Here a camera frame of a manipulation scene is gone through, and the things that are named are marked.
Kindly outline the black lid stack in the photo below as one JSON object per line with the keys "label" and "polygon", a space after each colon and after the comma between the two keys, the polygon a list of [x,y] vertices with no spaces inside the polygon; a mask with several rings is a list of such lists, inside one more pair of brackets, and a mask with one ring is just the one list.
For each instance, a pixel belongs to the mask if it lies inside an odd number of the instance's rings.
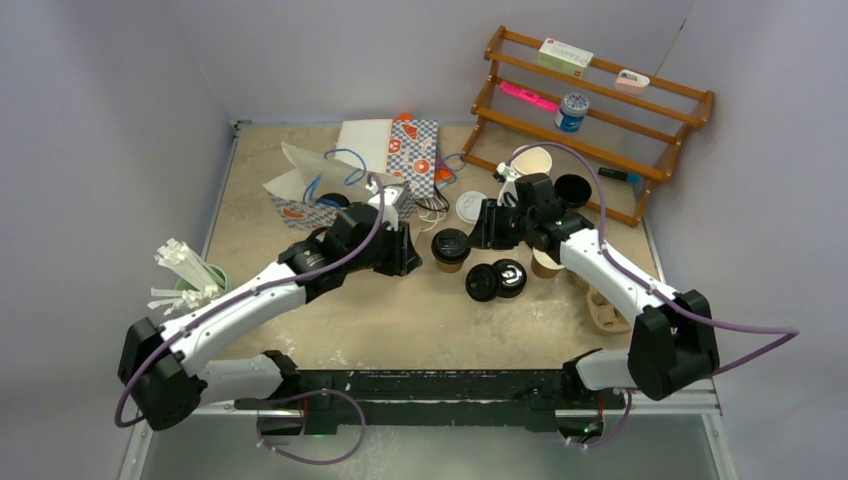
{"label": "black lid stack", "polygon": [[493,268],[499,275],[497,295],[500,298],[514,298],[523,292],[528,276],[520,262],[513,259],[500,259],[493,263]]}
{"label": "black lid stack", "polygon": [[477,264],[467,273],[465,290],[477,302],[489,302],[498,296],[500,277],[491,264]]}

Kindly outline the brown paper cup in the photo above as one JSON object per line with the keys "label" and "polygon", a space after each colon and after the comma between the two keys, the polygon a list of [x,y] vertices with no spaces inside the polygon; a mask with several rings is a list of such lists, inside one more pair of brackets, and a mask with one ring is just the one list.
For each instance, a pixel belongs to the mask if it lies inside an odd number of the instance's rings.
{"label": "brown paper cup", "polygon": [[457,263],[447,263],[437,260],[436,267],[443,273],[456,273],[463,267],[463,261]]}
{"label": "brown paper cup", "polygon": [[564,266],[554,261],[547,253],[538,249],[532,250],[531,270],[541,279],[555,278]]}

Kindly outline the checkered paper bag blue handles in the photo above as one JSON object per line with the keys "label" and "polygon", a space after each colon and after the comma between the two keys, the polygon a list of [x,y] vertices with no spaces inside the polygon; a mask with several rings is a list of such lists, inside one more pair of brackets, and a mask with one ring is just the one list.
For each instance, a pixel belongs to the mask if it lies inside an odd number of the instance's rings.
{"label": "checkered paper bag blue handles", "polygon": [[283,142],[281,150],[291,169],[263,184],[276,213],[290,228],[304,231],[328,226],[340,210],[354,203],[366,203],[374,197],[373,177],[386,188],[387,203],[397,217],[408,220],[418,212],[406,182],[369,170],[364,158],[350,149],[314,152]]}

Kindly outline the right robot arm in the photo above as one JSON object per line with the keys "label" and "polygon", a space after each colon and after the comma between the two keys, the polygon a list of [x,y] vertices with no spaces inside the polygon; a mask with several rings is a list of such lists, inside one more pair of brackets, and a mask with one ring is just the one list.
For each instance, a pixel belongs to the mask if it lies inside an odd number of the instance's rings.
{"label": "right robot arm", "polygon": [[499,198],[480,203],[472,247],[510,250],[520,242],[549,256],[595,288],[631,326],[626,349],[597,349],[564,365],[564,399],[584,407],[601,390],[636,389],[662,400],[717,372],[720,359],[708,300],[681,293],[638,268],[602,238],[581,213],[593,193],[574,174],[551,180],[543,173],[518,177]]}

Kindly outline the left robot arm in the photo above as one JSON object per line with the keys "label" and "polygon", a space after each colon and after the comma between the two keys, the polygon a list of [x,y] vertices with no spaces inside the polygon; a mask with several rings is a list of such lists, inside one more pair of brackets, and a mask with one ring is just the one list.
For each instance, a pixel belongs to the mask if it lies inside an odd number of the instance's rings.
{"label": "left robot arm", "polygon": [[155,325],[143,318],[127,330],[118,377],[124,386],[114,421],[134,402],[139,419],[168,429],[202,405],[258,399],[284,409],[297,399],[296,367],[284,354],[219,361],[230,344],[266,322],[341,287],[351,274],[371,270],[404,277],[422,263],[411,227],[386,208],[354,204],[330,227],[295,242],[240,287],[191,313]]}

